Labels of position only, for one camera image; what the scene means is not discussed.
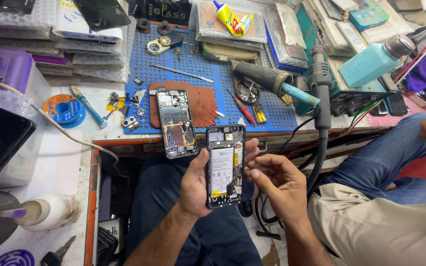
key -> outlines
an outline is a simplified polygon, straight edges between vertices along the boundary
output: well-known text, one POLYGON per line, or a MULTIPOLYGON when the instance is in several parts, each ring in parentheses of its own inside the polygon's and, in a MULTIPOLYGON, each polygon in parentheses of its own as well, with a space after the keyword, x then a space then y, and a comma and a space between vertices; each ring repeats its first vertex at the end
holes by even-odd
POLYGON ((41 266, 60 266, 62 265, 63 255, 67 251, 68 247, 75 240, 75 236, 72 236, 65 245, 59 248, 55 253, 50 251, 45 254, 44 258, 40 261, 41 266))

phone battery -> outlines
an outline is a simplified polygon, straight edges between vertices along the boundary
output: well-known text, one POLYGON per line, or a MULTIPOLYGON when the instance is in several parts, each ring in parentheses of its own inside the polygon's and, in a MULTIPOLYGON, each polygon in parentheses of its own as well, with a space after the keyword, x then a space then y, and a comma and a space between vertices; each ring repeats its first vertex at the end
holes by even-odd
POLYGON ((232 182, 234 148, 210 150, 210 194, 226 195, 227 185, 232 182))

yellow glue tube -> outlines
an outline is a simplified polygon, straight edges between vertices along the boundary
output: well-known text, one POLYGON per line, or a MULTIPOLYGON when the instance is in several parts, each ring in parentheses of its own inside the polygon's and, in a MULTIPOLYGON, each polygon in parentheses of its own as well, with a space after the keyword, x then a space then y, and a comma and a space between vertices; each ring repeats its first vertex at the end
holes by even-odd
POLYGON ((244 36, 252 26, 254 17, 252 15, 244 16, 241 20, 231 11, 226 4, 219 4, 213 0, 216 5, 216 16, 230 30, 234 36, 244 36))

man's left hand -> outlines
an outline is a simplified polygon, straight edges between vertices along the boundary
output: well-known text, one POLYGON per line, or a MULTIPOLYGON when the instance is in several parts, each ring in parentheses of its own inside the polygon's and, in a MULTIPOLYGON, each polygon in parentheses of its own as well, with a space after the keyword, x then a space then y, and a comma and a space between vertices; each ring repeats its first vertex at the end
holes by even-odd
MULTIPOLYGON (((257 156, 259 141, 254 138, 245 145, 245 162, 257 156)), ((208 215, 211 210, 206 206, 206 163, 208 150, 203 148, 200 154, 190 162, 180 185, 178 203, 183 215, 191 219, 198 219, 208 215)))

blue perforated mat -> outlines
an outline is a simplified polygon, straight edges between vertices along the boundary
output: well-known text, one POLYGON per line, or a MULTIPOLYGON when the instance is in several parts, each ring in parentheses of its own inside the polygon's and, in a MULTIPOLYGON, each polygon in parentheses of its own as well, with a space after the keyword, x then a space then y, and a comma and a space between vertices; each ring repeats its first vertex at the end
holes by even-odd
MULTIPOLYGON (((192 45, 183 43, 179 49, 183 50, 183 54, 180 56, 180 61, 175 55, 175 50, 171 49, 161 53, 160 55, 151 55, 147 53, 147 43, 160 37, 157 32, 157 26, 151 26, 151 33, 142 34, 136 30, 133 44, 133 52, 131 55, 131 75, 129 75, 129 83, 126 85, 126 92, 133 96, 135 92, 141 89, 147 89, 144 98, 142 99, 141 105, 144 109, 147 109, 147 113, 142 116, 136 116, 142 125, 134 130, 129 131, 124 129, 126 134, 160 134, 160 129, 154 128, 150 123, 150 112, 149 112, 149 92, 148 87, 151 82, 164 82, 164 81, 178 81, 178 82, 189 82, 193 86, 205 86, 215 90, 216 104, 218 106, 218 112, 221 112, 228 116, 230 120, 218 117, 214 123, 219 124, 236 124, 237 121, 243 117, 246 122, 247 132, 267 132, 267 131, 291 131, 297 126, 295 114, 293 112, 292 105, 286 106, 282 100, 276 95, 261 89, 261 98, 259 103, 262 104, 264 111, 266 112, 267 122, 263 124, 252 124, 249 122, 242 112, 237 108, 234 99, 228 93, 226 88, 232 90, 231 81, 231 64, 221 63, 217 61, 206 60, 201 51, 198 53, 191 53, 195 51, 198 42, 195 40, 195 33, 192 31, 175 29, 182 33, 184 42, 192 45), (192 73, 194 75, 206 77, 212 79, 214 83, 205 82, 201 79, 187 77, 185 75, 176 74, 163 69, 150 67, 150 63, 157 64, 180 71, 192 73), (144 81, 142 85, 134 83, 134 78, 139 78, 144 81)), ((134 106, 131 106, 128 116, 132 116, 134 113, 134 106)), ((250 106, 247 107, 249 112, 252 112, 250 106)), ((196 128, 195 132, 205 132, 206 128, 196 128)))

